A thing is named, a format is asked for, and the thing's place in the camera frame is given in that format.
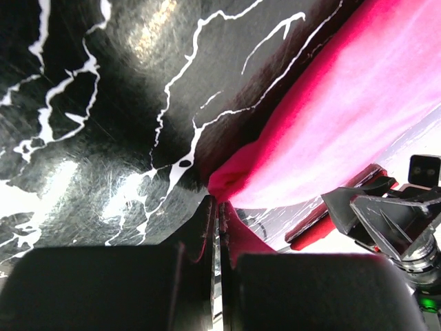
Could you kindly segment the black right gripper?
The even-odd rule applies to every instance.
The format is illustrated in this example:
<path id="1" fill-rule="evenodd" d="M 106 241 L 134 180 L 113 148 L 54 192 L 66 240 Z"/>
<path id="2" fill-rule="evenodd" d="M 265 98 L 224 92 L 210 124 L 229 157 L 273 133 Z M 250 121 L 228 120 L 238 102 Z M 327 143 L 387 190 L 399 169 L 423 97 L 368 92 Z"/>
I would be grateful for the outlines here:
<path id="1" fill-rule="evenodd" d="M 336 229 L 357 245 L 388 258 L 407 278 L 422 310 L 440 309 L 440 157 L 415 154 L 408 182 L 381 176 L 358 188 L 322 196 Z"/>

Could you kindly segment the bright pink t shirt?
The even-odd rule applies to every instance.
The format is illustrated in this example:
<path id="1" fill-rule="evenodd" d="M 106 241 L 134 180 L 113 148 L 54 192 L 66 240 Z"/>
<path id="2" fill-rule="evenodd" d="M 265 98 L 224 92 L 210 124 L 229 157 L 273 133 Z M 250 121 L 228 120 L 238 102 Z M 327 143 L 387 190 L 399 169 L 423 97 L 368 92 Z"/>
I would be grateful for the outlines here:
<path id="1" fill-rule="evenodd" d="M 295 205 L 346 184 L 440 106 L 440 2 L 364 1 L 260 136 L 209 178 L 238 208 Z"/>

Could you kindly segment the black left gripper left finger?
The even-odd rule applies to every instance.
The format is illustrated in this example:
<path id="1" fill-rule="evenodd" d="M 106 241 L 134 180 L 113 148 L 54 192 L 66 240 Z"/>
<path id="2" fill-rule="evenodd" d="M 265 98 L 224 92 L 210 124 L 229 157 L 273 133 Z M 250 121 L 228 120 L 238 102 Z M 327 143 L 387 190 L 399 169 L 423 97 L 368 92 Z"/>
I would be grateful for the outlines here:
<path id="1" fill-rule="evenodd" d="M 1 329 L 211 329 L 216 215 L 206 196 L 157 245 L 30 251 L 1 291 Z"/>

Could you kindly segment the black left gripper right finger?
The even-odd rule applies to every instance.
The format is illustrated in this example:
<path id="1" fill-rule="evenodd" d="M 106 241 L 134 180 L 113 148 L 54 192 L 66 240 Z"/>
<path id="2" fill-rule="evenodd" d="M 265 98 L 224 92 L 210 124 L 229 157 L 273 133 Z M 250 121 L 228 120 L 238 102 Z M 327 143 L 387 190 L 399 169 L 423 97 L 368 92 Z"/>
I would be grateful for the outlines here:
<path id="1" fill-rule="evenodd" d="M 372 254 L 281 254 L 218 207 L 225 330 L 425 330 L 404 279 Z"/>

